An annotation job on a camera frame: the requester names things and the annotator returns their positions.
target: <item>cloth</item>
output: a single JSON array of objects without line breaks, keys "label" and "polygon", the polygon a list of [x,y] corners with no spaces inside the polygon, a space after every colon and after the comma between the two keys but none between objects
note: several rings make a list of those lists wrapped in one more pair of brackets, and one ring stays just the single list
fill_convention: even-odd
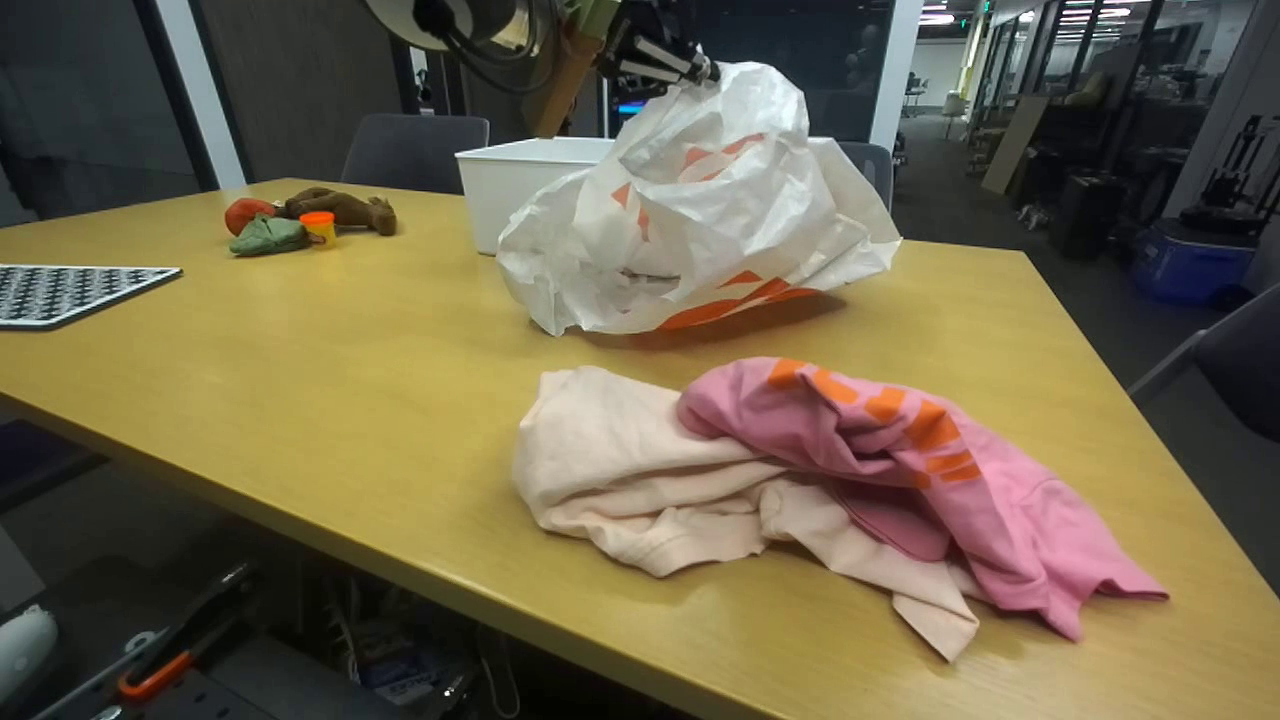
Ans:
[{"label": "cloth", "polygon": [[237,256],[272,256],[272,253],[297,253],[297,246],[311,246],[311,239],[305,225],[283,214],[252,214],[233,239]]},{"label": "cloth", "polygon": [[1064,481],[942,395],[760,357],[689,383],[679,420],[843,481],[856,526],[916,561],[960,548],[985,601],[1068,639],[1097,590],[1163,594]]},{"label": "cloth", "polygon": [[916,561],[850,525],[840,486],[805,482],[736,440],[694,435],[678,392],[605,366],[548,373],[519,420],[517,491],[542,526],[674,575],[746,561],[768,538],[805,544],[825,567],[888,588],[893,607],[958,660],[981,621],[942,561]]}]

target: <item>chair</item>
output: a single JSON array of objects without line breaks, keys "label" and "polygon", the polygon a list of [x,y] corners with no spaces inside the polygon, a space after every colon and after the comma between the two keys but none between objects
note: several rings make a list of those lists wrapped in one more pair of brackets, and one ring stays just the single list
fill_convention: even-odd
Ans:
[{"label": "chair", "polygon": [[390,184],[426,191],[465,191],[456,157],[487,143],[483,117],[407,117],[371,112],[356,124],[350,143],[350,184]]},{"label": "chair", "polygon": [[72,440],[60,440],[36,424],[0,414],[0,509],[22,504],[97,464],[104,464],[104,455]]},{"label": "chair", "polygon": [[1280,442],[1280,282],[1177,343],[1130,395],[1149,400],[1184,366],[1199,366],[1245,428]]},{"label": "chair", "polygon": [[893,207],[893,157],[880,143],[840,143],[843,157],[868,176],[885,207]]},{"label": "chair", "polygon": [[22,202],[13,180],[7,180],[7,166],[0,162],[0,227],[7,225],[27,225],[32,210]]}]

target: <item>tabletop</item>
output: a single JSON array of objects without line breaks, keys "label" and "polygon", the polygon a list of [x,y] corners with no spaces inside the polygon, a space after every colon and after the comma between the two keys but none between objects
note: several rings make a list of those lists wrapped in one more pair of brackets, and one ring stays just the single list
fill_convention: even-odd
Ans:
[{"label": "tabletop", "polygon": [[[907,239],[833,301],[667,338],[553,338],[471,253],[456,197],[381,197],[401,235],[261,259],[227,253],[222,191],[0,231],[0,265],[186,269],[55,333],[0,333],[0,412],[695,717],[1280,708],[1271,588],[1021,253]],[[542,373],[679,388],[742,357],[958,400],[1060,473],[1171,601],[1092,601],[1082,644],[981,607],[944,665],[885,590],[800,550],[654,579],[534,525],[511,449]]]}]

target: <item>plastic bag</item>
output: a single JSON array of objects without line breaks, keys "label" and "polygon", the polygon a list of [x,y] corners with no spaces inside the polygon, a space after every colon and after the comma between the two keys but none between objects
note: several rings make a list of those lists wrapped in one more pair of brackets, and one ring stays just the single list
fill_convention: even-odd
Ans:
[{"label": "plastic bag", "polygon": [[634,336],[713,325],[885,271],[900,242],[875,189],[768,65],[654,99],[599,166],[534,197],[497,259],[523,311]]}]

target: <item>blue bin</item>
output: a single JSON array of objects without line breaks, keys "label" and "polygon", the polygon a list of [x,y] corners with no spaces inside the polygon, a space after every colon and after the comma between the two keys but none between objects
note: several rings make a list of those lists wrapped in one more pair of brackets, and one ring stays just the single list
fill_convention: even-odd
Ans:
[{"label": "blue bin", "polygon": [[1182,225],[1158,225],[1137,235],[1134,282],[1171,303],[1217,303],[1245,286],[1256,246],[1206,239]]}]

